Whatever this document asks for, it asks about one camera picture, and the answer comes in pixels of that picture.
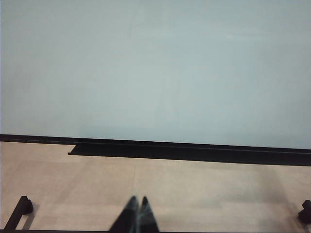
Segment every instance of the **tiled floor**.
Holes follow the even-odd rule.
[[[310,232],[296,218],[311,167],[69,156],[73,146],[1,143],[1,227],[19,197],[19,229],[108,230],[146,195],[162,231]]]

